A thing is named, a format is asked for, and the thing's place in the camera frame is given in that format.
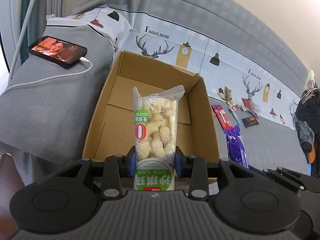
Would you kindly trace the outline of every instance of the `wooden floor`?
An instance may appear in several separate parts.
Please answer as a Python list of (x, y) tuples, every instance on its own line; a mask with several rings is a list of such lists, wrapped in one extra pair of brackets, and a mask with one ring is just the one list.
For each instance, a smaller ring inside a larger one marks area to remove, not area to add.
[(24, 187), (11, 156), (0, 157), (0, 240), (7, 240), (17, 228), (9, 212), (11, 197)]

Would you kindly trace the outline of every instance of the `cardboard box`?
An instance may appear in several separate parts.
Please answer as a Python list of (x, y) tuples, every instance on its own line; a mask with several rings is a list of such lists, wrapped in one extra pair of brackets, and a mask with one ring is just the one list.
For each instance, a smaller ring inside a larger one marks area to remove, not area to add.
[(204, 80), (161, 61), (122, 51), (101, 91), (91, 119), (83, 157), (104, 161), (126, 155), (134, 142), (132, 89), (142, 96), (183, 85), (178, 105), (177, 145), (185, 155), (198, 155), (209, 162), (220, 159), (217, 135)]

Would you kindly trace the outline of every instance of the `woman on screen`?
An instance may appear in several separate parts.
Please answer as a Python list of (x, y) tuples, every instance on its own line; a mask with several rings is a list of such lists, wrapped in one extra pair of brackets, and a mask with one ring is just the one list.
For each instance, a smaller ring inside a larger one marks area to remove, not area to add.
[(56, 58), (58, 60), (61, 61), (65, 61), (64, 59), (62, 59), (59, 55), (60, 52), (62, 52), (66, 47), (68, 47), (69, 44), (63, 42), (63, 41), (55, 41), (52, 43), (52, 46), (49, 50), (40, 50), (38, 52)]

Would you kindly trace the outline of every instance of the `charging cable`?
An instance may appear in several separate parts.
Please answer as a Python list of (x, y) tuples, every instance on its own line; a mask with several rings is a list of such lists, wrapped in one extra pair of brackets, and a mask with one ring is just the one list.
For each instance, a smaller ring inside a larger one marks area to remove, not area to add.
[(47, 80), (54, 79), (54, 78), (68, 77), (68, 76), (76, 76), (76, 75), (81, 75), (81, 74), (84, 74), (84, 73), (88, 72), (88, 71), (92, 68), (92, 62), (91, 62), (90, 60), (86, 59), (85, 57), (81, 57), (80, 60), (81, 60), (81, 61), (84, 61), (84, 62), (89, 62), (89, 63), (90, 63), (90, 67), (89, 67), (88, 69), (86, 69), (86, 70), (84, 70), (84, 71), (81, 71), (81, 72), (78, 72), (78, 73), (70, 73), (70, 74), (57, 75), (57, 76), (52, 76), (52, 77), (43, 78), (43, 79), (40, 79), (40, 80), (37, 80), (37, 81), (33, 81), (33, 82), (16, 84), (16, 85), (13, 85), (13, 86), (11, 86), (11, 87), (8, 87), (8, 88), (0, 95), (0, 97), (1, 97), (4, 93), (6, 93), (8, 90), (11, 90), (11, 89), (16, 88), (16, 87), (38, 84), (38, 83), (40, 83), (40, 82), (47, 81)]

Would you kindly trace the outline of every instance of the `red snack package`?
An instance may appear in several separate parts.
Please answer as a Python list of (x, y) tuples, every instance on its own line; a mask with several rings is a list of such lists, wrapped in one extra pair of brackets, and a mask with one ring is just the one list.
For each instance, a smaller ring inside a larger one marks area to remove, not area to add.
[(212, 107), (212, 110), (214, 111), (214, 113), (216, 114), (222, 129), (223, 130), (224, 129), (227, 129), (227, 130), (233, 129), (233, 126), (232, 126), (229, 118), (227, 117), (226, 112), (223, 110), (222, 106), (221, 105), (211, 105), (211, 107)]

